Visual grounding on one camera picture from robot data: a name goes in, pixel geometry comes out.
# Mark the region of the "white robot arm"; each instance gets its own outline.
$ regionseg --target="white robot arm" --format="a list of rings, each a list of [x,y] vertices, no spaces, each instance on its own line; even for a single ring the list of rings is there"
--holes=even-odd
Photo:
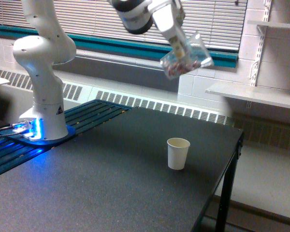
[[[68,131],[63,112],[62,81],[54,75],[52,66],[74,59],[76,46],[62,30],[53,0],[22,0],[22,5],[26,20],[39,33],[39,36],[16,40],[13,47],[16,61],[27,70],[33,85],[33,107],[20,119],[34,123],[31,132],[23,136],[32,141],[60,139]]]
[[[117,10],[126,29],[141,34],[155,21],[170,42],[177,59],[185,54],[186,36],[181,29],[185,14],[180,0],[108,0]],[[29,73],[33,84],[33,107],[21,115],[31,121],[30,132],[23,136],[32,141],[53,141],[68,134],[63,111],[62,81],[52,66],[74,59],[75,43],[62,30],[53,0],[22,0],[26,20],[39,36],[16,40],[14,57]],[[22,132],[28,128],[18,128]]]

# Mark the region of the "white paper cup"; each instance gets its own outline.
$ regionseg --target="white paper cup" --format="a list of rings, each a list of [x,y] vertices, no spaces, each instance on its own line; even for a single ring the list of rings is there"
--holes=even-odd
[[[168,166],[174,170],[181,170],[185,166],[190,142],[186,139],[168,139]]]

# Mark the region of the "window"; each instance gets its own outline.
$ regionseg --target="window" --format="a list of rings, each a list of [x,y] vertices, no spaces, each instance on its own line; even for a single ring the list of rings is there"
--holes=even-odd
[[[167,44],[153,26],[143,35],[124,29],[107,0],[54,0],[61,26],[67,33]],[[198,30],[212,50],[239,49],[247,0],[182,0],[187,36]],[[32,28],[23,16],[21,0],[0,0],[0,25]]]

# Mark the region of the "window sill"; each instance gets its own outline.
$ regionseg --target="window sill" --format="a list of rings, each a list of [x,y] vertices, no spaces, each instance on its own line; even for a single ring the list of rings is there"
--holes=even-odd
[[[12,39],[21,38],[27,35],[37,35],[34,29],[20,27],[10,27],[0,25],[0,37]],[[159,60],[165,54],[171,51],[171,47],[161,44],[149,44],[141,42],[132,42],[118,39],[109,39],[102,37],[93,37],[86,35],[68,34],[75,42],[78,48],[94,51],[126,54],[138,58]],[[215,66],[235,68],[238,60],[237,53],[209,51],[213,58]]]

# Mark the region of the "plastic bag with items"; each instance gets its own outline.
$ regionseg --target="plastic bag with items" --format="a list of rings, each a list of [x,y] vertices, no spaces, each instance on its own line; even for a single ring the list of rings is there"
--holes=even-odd
[[[197,68],[212,66],[214,62],[199,32],[196,32],[186,40],[186,44],[180,44],[161,58],[160,64],[166,76],[174,79]]]

